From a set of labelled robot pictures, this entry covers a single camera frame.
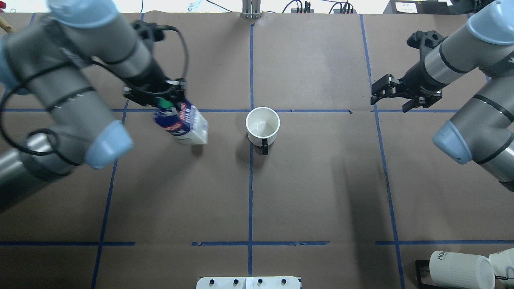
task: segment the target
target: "fallen white cup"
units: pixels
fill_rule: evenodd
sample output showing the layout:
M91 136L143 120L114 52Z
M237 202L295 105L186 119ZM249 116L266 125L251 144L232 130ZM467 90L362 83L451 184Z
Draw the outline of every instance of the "fallen white cup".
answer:
M484 256L435 251L430 257L430 276L437 286L493 289L494 270Z
M514 288L514 248L489 255L494 272L507 288Z
M246 116L248 139L255 146L262 147L262 154L268 154L268 146L277 138L280 128L279 115L269 107L257 107Z

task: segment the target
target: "white bracket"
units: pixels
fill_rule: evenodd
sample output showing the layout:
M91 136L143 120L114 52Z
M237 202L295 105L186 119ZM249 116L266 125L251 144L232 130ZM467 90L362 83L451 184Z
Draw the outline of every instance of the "white bracket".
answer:
M203 277L196 289L302 289L302 279L275 277Z
M261 0L243 0L243 18L261 18Z

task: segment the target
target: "white cup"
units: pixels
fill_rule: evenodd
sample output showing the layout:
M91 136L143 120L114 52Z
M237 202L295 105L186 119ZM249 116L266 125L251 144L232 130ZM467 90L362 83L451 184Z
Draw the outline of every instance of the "white cup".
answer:
M493 289L494 270L484 256L435 251L430 257L430 276L437 286Z
M280 128L279 115L268 107L257 107L246 116L246 130L252 144L262 147L262 154L268 154L268 146L277 138Z
M501 280L507 288L514 288L514 248L489 255L496 275L509 278Z

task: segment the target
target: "white label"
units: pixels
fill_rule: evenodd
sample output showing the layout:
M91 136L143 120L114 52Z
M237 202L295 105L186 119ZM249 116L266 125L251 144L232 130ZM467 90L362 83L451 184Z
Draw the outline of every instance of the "white label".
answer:
M416 3L395 2L396 11L403 13L417 13Z

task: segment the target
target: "mug handle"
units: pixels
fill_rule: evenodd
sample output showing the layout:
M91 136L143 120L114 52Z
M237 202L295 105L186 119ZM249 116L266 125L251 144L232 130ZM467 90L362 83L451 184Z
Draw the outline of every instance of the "mug handle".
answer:
M262 139L262 155L268 155L268 139Z

